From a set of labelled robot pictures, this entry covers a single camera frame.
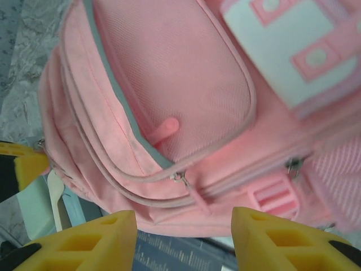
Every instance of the dark blue book cover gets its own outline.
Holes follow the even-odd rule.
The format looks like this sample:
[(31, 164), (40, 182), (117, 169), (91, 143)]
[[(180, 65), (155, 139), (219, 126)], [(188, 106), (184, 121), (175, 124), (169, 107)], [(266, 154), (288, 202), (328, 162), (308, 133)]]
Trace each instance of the dark blue book cover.
[(234, 252), (197, 238), (166, 237), (138, 231), (133, 271), (237, 271)]

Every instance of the backpack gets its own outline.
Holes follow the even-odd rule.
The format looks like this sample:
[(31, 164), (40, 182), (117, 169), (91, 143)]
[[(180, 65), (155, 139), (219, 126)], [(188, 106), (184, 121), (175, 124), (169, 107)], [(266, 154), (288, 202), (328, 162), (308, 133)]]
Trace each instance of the backpack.
[[(74, 0), (38, 92), (56, 174), (149, 233), (230, 235), (234, 206), (361, 229), (360, 5), (263, 1)], [(315, 2), (342, 19), (278, 38)]]

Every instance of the marble surface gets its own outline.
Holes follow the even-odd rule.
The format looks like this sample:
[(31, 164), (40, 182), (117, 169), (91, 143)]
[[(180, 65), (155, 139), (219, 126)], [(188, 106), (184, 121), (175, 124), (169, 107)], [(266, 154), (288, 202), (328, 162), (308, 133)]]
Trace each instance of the marble surface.
[[(0, 0), (0, 139), (41, 137), (37, 88), (70, 0)], [(28, 240), (16, 197), (0, 203), (0, 225)]]

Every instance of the seam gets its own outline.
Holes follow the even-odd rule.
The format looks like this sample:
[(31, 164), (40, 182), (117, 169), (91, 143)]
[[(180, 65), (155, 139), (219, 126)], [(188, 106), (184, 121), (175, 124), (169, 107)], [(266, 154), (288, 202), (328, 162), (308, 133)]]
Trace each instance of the seam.
[(91, 68), (91, 65), (90, 65), (90, 61), (89, 61), (89, 56), (88, 56), (87, 50), (86, 50), (86, 48), (85, 48), (85, 46), (84, 46), (83, 35), (82, 35), (81, 29), (80, 29), (80, 26), (79, 26), (79, 23), (78, 23), (78, 19), (77, 19), (76, 17), (75, 17), (74, 19), (75, 19), (75, 21), (76, 21), (76, 23), (77, 23), (78, 31), (79, 31), (79, 34), (80, 34), (80, 40), (81, 40), (83, 49), (84, 49), (84, 51), (85, 51), (86, 60), (87, 60), (87, 62), (88, 62), (88, 67), (89, 67), (89, 70), (90, 70), (91, 75), (92, 75), (92, 77), (93, 77), (93, 80), (95, 81), (95, 83), (96, 83), (98, 89), (100, 90), (100, 92), (101, 92), (104, 100), (106, 101), (107, 106), (108, 106), (109, 110), (111, 111), (111, 113), (112, 113), (115, 121), (118, 123), (119, 128), (120, 128), (121, 131), (123, 132), (123, 135), (124, 135), (125, 138), (126, 138), (126, 141), (127, 141), (128, 145), (129, 145), (129, 147), (130, 147), (130, 149), (131, 149), (131, 153), (133, 154), (133, 157), (134, 157), (134, 159), (135, 159), (135, 161), (136, 161), (136, 163), (137, 163), (140, 171), (143, 173), (143, 175), (145, 175), (145, 173), (143, 172), (143, 170), (142, 170), (142, 168), (141, 168), (141, 166), (140, 166), (140, 164), (139, 164), (139, 161), (138, 161), (138, 159), (137, 159), (137, 157), (136, 157), (136, 155), (135, 155), (135, 153), (134, 153), (134, 150), (133, 150), (133, 148), (131, 147), (131, 144), (130, 144), (130, 142), (129, 142), (129, 140), (128, 140), (128, 137), (126, 136), (126, 134), (125, 134), (124, 130), (122, 129), (120, 123), (119, 123), (118, 120), (116, 119), (115, 114), (114, 114), (114, 112), (112, 111), (112, 109), (111, 109), (111, 107), (110, 107), (110, 105), (109, 105), (109, 101), (108, 101), (108, 99), (107, 99), (107, 98), (105, 97), (105, 95), (104, 95), (103, 89), (100, 87), (100, 85), (98, 84), (98, 82), (97, 82), (97, 80), (96, 80), (96, 78), (95, 78), (94, 71), (93, 71), (93, 69)]

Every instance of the gray zipper trim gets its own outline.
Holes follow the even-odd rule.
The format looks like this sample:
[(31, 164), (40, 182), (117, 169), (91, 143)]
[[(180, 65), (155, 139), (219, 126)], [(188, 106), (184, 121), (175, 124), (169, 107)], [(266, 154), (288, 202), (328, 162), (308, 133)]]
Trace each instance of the gray zipper trim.
[(85, 6), (87, 18), (89, 21), (90, 29), (93, 34), (93, 38), (95, 41), (95, 44), (98, 48), (98, 52), (100, 55), (100, 58), (102, 59), (105, 71), (108, 75), (109, 81), (112, 85), (113, 91), (118, 98), (119, 102), (122, 104), (126, 117), (128, 118), (128, 121), (130, 123), (130, 127), (133, 131), (133, 134), (137, 141), (146, 149), (146, 151), (152, 156), (154, 161), (163, 169), (171, 167), (174, 163), (172, 161), (169, 161), (166, 157), (161, 155), (152, 145), (149, 144), (149, 142), (142, 136), (140, 133), (140, 129), (138, 126), (137, 121), (134, 118), (134, 115), (130, 109), (130, 106), (124, 96), (124, 93), (122, 89), (120, 88), (119, 84), (117, 83), (117, 80), (115, 79), (114, 73), (111, 69), (111, 66), (108, 62), (107, 56), (104, 51), (104, 47), (102, 44), (102, 40), (100, 38), (100, 34), (98, 31), (98, 28), (96, 27), (95, 20), (94, 20), (94, 6), (93, 6), (93, 0), (83, 0), (83, 4)]

